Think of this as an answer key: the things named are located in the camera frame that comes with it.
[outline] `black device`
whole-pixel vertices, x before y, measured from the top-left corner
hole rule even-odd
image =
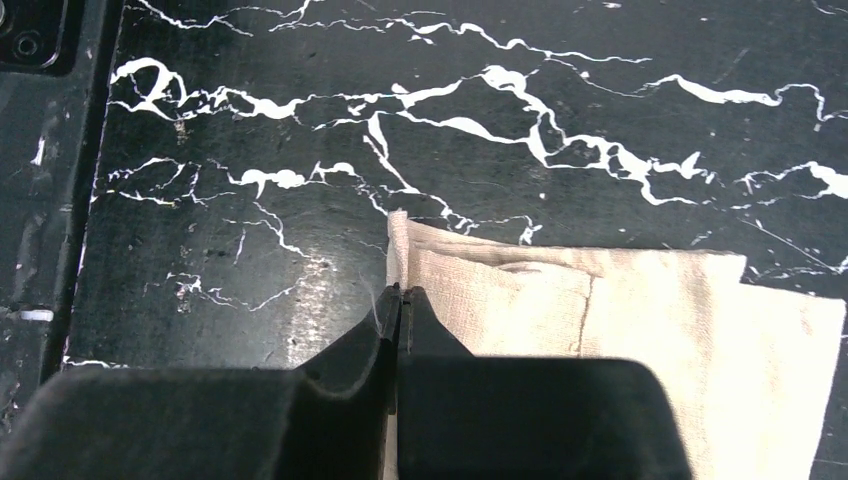
[[[79,0],[0,0],[0,70],[67,73],[82,9]]]
[[[623,360],[479,358],[388,287],[292,371],[76,368],[0,451],[7,479],[691,478],[664,392]]]

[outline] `screw hole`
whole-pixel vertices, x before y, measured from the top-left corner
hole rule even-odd
[[[32,34],[25,33],[18,38],[15,48],[18,55],[30,57],[38,52],[38,39]]]

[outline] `cream terry cloth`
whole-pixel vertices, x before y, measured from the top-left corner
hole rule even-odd
[[[423,287],[473,354],[641,362],[695,479],[806,480],[845,303],[742,285],[744,268],[728,253],[521,247],[389,215],[386,283]]]

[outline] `black countertop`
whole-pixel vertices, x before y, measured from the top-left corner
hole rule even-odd
[[[384,284],[396,208],[848,297],[844,0],[173,3],[122,13],[68,364],[297,365]]]

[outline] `cloth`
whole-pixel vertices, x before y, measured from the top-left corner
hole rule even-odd
[[[505,245],[402,211],[388,223],[387,284],[423,287],[473,354],[641,362],[667,393],[697,480],[809,478],[842,300],[742,285],[745,257],[729,253]]]

